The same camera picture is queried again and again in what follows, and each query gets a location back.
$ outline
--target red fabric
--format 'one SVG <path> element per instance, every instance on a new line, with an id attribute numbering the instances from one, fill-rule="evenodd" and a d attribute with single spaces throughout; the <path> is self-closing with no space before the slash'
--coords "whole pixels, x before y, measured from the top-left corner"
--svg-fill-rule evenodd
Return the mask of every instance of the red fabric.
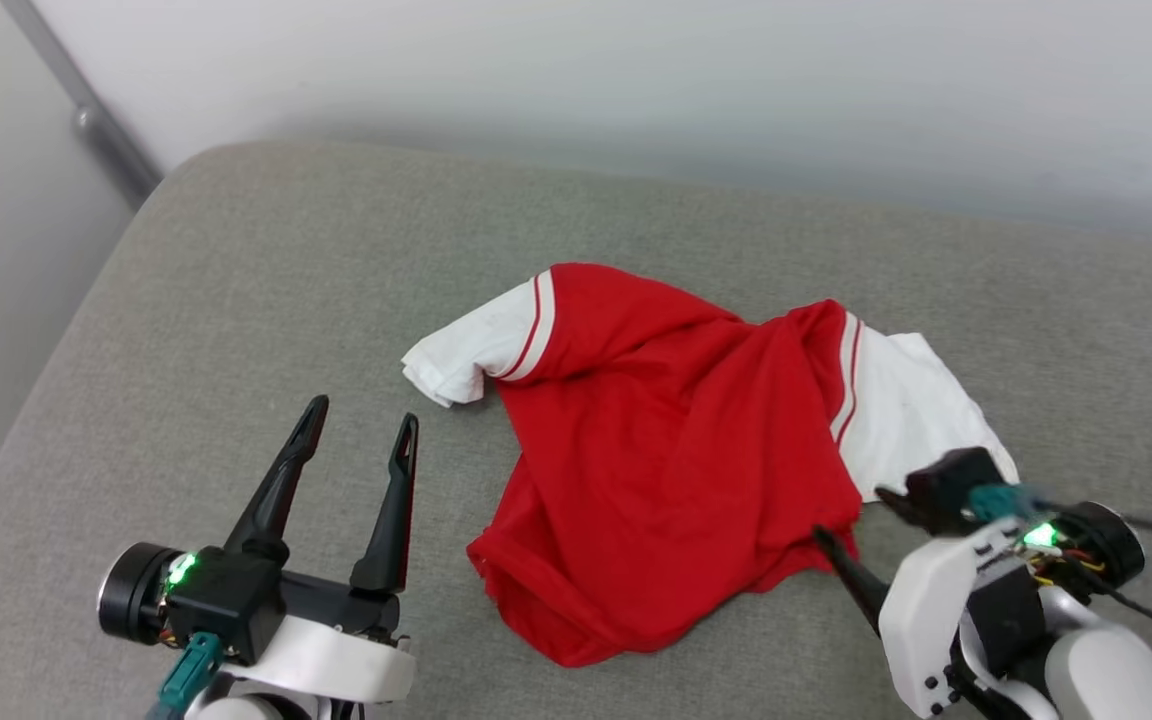
<path id="1" fill-rule="evenodd" d="M 742 591 L 828 570 L 861 497 L 829 420 L 835 301 L 763 325 L 664 283 L 556 265 L 536 369 L 499 382 L 522 447 L 468 546 L 503 621 L 559 665 L 653 652 Z"/>

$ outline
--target round black motor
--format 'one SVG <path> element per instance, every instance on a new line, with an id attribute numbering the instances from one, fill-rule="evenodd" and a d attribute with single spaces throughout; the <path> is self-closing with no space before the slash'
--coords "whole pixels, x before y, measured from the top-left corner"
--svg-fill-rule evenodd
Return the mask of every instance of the round black motor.
<path id="1" fill-rule="evenodd" d="M 138 541 L 114 562 L 101 584 L 100 629 L 115 638 L 157 644 L 162 632 L 159 593 L 166 566 L 182 551 Z"/>
<path id="2" fill-rule="evenodd" d="M 1078 502 L 1062 509 L 1051 524 L 1066 538 L 1061 547 L 1083 551 L 1105 564 L 1105 570 L 1098 575 L 1114 589 L 1122 588 L 1144 570 L 1144 548 L 1139 539 L 1108 507 Z"/>

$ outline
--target teal connector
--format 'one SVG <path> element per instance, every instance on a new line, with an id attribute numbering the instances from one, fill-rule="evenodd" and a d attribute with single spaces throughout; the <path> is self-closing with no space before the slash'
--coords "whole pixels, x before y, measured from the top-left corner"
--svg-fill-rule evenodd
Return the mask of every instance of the teal connector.
<path id="1" fill-rule="evenodd" d="M 180 653 L 180 660 L 168 673 L 168 679 L 162 681 L 159 703 L 184 714 L 189 703 L 211 684 L 217 670 L 220 670 L 223 655 L 225 647 L 214 634 L 194 634 L 184 652 Z"/>
<path id="2" fill-rule="evenodd" d="M 1038 511 L 1038 497 L 1025 486 L 979 486 L 968 495 L 968 510 L 982 523 L 1016 515 L 1030 518 Z"/>

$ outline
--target white sleeve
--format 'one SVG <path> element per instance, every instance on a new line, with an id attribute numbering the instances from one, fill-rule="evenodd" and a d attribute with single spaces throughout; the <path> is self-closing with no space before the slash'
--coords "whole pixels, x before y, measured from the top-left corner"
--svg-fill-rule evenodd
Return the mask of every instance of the white sleeve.
<path id="1" fill-rule="evenodd" d="M 403 377 L 442 407 L 483 397 L 483 376 L 517 381 L 539 363 L 554 327 L 550 271 L 430 334 L 403 355 Z"/>
<path id="2" fill-rule="evenodd" d="M 877 500 L 877 486 L 904 488 L 905 475 L 957 447 L 986 448 L 1002 478 L 1020 482 L 980 407 L 920 334 L 863 327 L 856 354 L 855 410 L 838 452 L 861 500 Z"/>

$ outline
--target robotic arm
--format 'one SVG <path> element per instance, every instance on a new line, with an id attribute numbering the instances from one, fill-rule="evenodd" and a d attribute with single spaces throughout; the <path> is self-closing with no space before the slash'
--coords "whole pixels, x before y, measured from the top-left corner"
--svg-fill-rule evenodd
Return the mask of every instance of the robotic arm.
<path id="1" fill-rule="evenodd" d="M 1087 607 L 1092 593 L 1123 601 L 1117 588 L 1144 569 L 1144 551 L 1119 515 L 1083 502 L 1041 523 L 1024 520 L 1036 505 L 1015 502 L 1023 493 L 979 447 L 952 450 L 905 486 L 908 495 L 879 488 L 879 498 L 933 539 L 890 584 L 828 530 L 817 528 L 814 538 L 881 639 L 892 683 L 916 715 L 967 700 L 991 720 L 1152 717 L 1152 651 Z M 1014 514 L 1016 506 L 1029 511 Z"/>
<path id="2" fill-rule="evenodd" d="M 348 720 L 364 703 L 407 697 L 416 674 L 396 637 L 407 583 L 417 420 L 408 414 L 389 456 L 389 487 L 348 584 L 283 569 L 301 470 L 314 456 L 328 399 L 314 397 L 222 547 L 183 552 L 134 544 L 100 591 L 101 629 L 182 650 L 147 717 L 310 720 L 275 694 L 228 697 L 237 680 L 314 697 L 314 720 Z"/>

